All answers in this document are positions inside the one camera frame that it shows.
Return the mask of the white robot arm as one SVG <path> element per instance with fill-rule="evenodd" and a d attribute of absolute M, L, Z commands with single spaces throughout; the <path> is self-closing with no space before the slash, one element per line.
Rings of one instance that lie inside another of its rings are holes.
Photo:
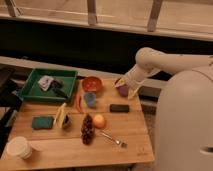
<path fill-rule="evenodd" d="M 155 120 L 154 171 L 213 171 L 213 55 L 137 51 L 116 83 L 133 98 L 146 78 L 172 76 L 161 90 Z"/>

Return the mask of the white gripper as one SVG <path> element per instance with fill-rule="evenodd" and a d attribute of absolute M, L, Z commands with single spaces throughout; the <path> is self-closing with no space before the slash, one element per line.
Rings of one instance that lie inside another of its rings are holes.
<path fill-rule="evenodd" d="M 115 82 L 115 88 L 127 84 L 129 86 L 128 98 L 132 99 L 138 92 L 144 80 L 157 73 L 156 68 L 141 68 L 135 64 L 123 77 Z"/>

